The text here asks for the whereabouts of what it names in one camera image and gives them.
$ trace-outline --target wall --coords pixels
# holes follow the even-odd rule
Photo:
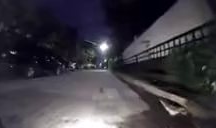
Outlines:
[[[211,20],[212,17],[212,11],[206,0],[178,0],[147,31],[129,45],[123,57],[128,58],[146,50],[148,42],[149,47],[153,47]]]

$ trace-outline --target bright light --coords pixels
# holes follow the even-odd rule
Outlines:
[[[102,52],[106,52],[109,49],[109,45],[106,42],[104,42],[100,44],[99,48]]]
[[[16,55],[17,52],[16,52],[16,51],[10,51],[10,54],[12,54],[12,55]]]
[[[117,128],[111,124],[107,124],[102,120],[81,119],[77,121],[72,128]]]
[[[6,56],[7,56],[6,53],[2,53],[2,54],[1,54],[1,57],[3,57],[3,58],[5,58]]]

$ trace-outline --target metal railing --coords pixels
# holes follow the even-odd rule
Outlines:
[[[145,51],[142,51],[134,56],[124,59],[123,62],[124,64],[131,64],[151,59],[163,58],[170,55],[173,49],[187,47],[191,44],[196,44],[204,41],[209,36],[211,26],[213,26],[213,24],[213,21],[205,23],[188,32],[185,32],[170,40],[167,40]]]

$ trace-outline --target dark sky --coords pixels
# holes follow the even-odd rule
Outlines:
[[[107,26],[108,19],[106,16],[105,9],[103,4],[105,0],[39,0],[41,5],[49,7],[56,18],[64,24],[68,24],[78,29],[79,35],[81,38],[86,40],[91,40],[95,42],[100,42],[101,40],[111,39],[114,35],[114,29]],[[140,34],[152,22],[154,22],[160,15],[162,15],[169,6],[175,0],[119,0],[125,1],[126,3],[131,3],[135,1],[136,5],[130,7],[131,10],[124,15],[122,13],[117,13],[117,17],[122,17],[123,22],[132,22],[127,23],[131,26],[127,27],[128,31],[131,32],[130,36],[125,35],[123,38],[130,37],[127,39],[128,42],[133,38],[133,36],[138,33]],[[118,26],[124,25],[122,21],[118,23]]]
[[[46,0],[58,20],[78,29],[81,37],[99,41],[111,35],[101,0]]]

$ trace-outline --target road surface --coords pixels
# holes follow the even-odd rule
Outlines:
[[[4,128],[192,128],[105,70],[0,82]]]

